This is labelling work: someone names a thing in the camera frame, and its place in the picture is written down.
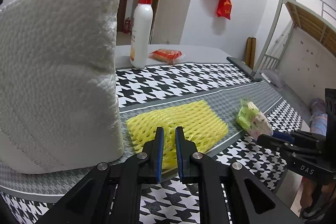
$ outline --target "yellow mesh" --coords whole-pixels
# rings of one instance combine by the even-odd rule
[[[228,133],[228,126],[205,100],[180,106],[153,110],[139,114],[126,121],[134,148],[142,151],[145,142],[153,140],[157,127],[164,129],[162,168],[177,166],[175,128],[182,126],[187,140],[196,143],[199,152],[206,152]]]

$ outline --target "green plastic wrapper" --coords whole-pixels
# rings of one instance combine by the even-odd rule
[[[265,115],[253,102],[241,99],[241,109],[237,114],[237,123],[255,140],[261,134],[272,136],[273,130]]]

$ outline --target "metal screw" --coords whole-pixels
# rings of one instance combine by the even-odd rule
[[[140,152],[137,154],[137,158],[140,160],[143,160],[145,158],[147,158],[147,153],[146,152]]]
[[[203,154],[202,153],[199,153],[199,152],[195,152],[194,154],[193,154],[193,158],[194,159],[201,159],[203,157]]]
[[[240,162],[234,162],[232,164],[232,168],[236,169],[236,170],[241,170],[241,168],[243,168],[242,164]]]
[[[98,168],[98,170],[103,171],[103,170],[105,170],[108,166],[109,166],[109,165],[108,165],[107,163],[105,163],[105,162],[101,162],[101,163],[98,164],[97,168]]]

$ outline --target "fire extinguisher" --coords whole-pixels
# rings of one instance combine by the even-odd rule
[[[132,22],[132,19],[130,17],[125,19],[124,33],[130,33],[131,32],[131,22]]]

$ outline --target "houndstooth pattern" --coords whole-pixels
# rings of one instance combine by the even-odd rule
[[[287,116],[284,116],[282,111],[286,111]],[[281,128],[283,131],[299,129],[301,125],[301,117],[285,100],[282,100],[267,118],[273,127],[286,120],[286,126]],[[270,190],[275,189],[286,165],[278,153],[257,145],[247,134],[219,152],[213,159],[226,165],[240,162]],[[1,195],[20,224],[35,223],[52,207],[51,203],[32,202],[5,193]],[[175,177],[143,189],[140,223],[200,223],[197,184],[184,185]]]
[[[119,107],[251,82],[232,64],[157,65],[116,73]]]

